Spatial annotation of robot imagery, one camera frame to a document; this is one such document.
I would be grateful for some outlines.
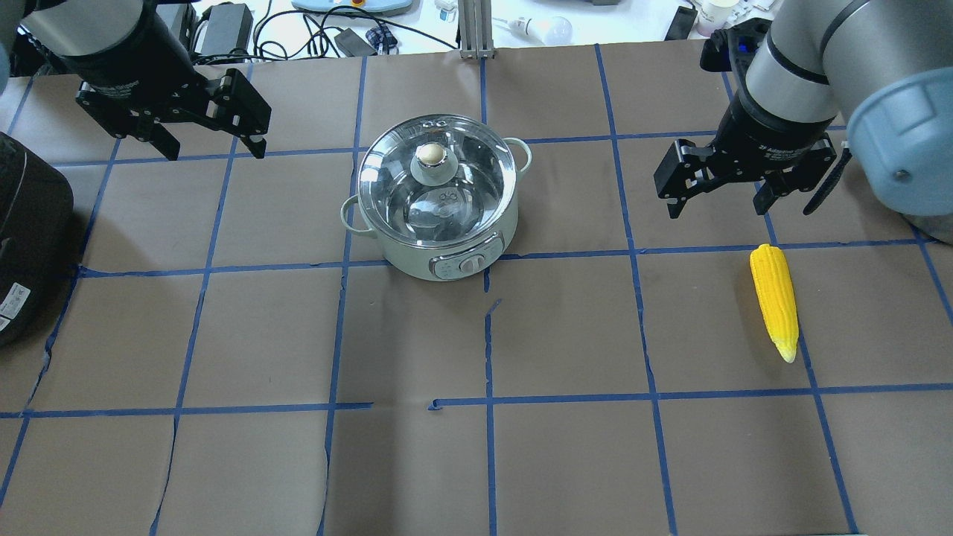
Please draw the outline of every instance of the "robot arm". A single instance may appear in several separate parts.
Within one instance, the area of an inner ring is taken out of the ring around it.
[[[2,4],[0,35],[23,24],[78,73],[77,103],[110,135],[132,135],[175,160],[179,142],[162,123],[192,122],[237,135],[255,157],[264,156],[271,107],[238,69],[215,80],[196,72],[152,1]]]
[[[824,129],[838,110],[883,204],[953,214],[951,23],[950,0],[800,0],[786,2],[771,25],[717,32],[701,65],[735,71],[739,88],[711,143],[678,140],[656,170],[669,216],[728,182],[765,181],[758,214],[813,190],[833,163]]]

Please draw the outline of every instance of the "sticker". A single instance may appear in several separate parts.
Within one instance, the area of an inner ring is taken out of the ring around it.
[[[10,291],[7,292],[6,299],[3,300],[3,303],[0,303],[0,315],[11,320],[15,319],[16,316],[20,314],[20,309],[23,308],[23,304],[27,302],[27,298],[29,297],[29,288],[20,283],[14,283]]]

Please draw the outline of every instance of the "pot control panel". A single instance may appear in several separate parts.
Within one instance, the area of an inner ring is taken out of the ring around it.
[[[459,253],[430,259],[430,272],[441,279],[460,279],[486,268],[503,254],[503,238],[493,233],[478,245]]]

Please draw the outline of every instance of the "light bulb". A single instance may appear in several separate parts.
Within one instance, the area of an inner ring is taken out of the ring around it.
[[[565,17],[526,18],[509,21],[513,33],[522,33],[547,46],[569,45],[573,42],[573,24]]]

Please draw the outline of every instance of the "yellow corn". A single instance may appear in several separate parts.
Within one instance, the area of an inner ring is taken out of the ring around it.
[[[778,347],[781,357],[789,363],[794,362],[798,354],[798,306],[794,302],[794,285],[791,284],[784,252],[762,244],[751,252],[749,260],[768,336]]]

